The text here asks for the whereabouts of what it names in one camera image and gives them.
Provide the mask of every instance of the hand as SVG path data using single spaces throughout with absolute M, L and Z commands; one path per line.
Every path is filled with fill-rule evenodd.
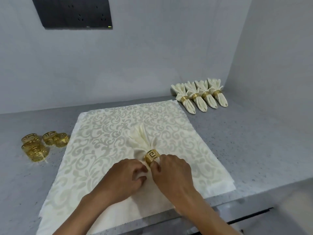
M 150 168 L 155 184 L 180 214 L 186 216 L 195 200 L 203 200 L 194 188 L 190 165 L 184 159 L 161 155 L 160 165 L 152 162 Z
M 147 179 L 146 176 L 141 176 L 135 180 L 140 172 L 148 172 L 148 169 L 139 160 L 121 160 L 108 170 L 90 195 L 96 198 L 105 210 L 108 206 L 127 199 L 139 190 Z

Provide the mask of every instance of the white wall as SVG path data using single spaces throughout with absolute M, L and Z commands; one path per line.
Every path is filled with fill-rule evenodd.
M 226 81 L 251 0 L 109 0 L 113 30 L 45 30 L 0 0 L 0 113 L 170 95 Z
M 313 134 L 313 0 L 252 0 L 226 88 Z

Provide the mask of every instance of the electrical outlet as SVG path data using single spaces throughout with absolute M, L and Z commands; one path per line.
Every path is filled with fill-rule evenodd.
M 108 0 L 33 0 L 47 29 L 112 29 Z

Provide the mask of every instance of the person's right hand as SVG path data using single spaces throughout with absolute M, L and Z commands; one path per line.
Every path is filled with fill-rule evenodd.
M 195 200 L 203 200 L 194 188 L 190 165 L 175 155 L 161 155 L 160 165 L 152 162 L 151 173 L 160 191 L 181 215 L 187 215 Z

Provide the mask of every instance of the speckled gray stone surface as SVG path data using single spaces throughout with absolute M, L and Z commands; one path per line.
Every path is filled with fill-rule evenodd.
M 236 191 L 207 199 L 212 205 L 313 177 L 312 146 L 305 135 L 225 94 L 229 107 L 186 114 L 235 180 Z M 158 102 L 172 96 L 0 115 L 0 234 L 34 235 L 39 211 L 57 175 L 65 148 L 51 150 L 47 162 L 32 163 L 20 139 L 29 133 L 71 133 L 78 115 L 93 109 Z M 178 217 L 174 210 L 104 231 L 116 235 Z

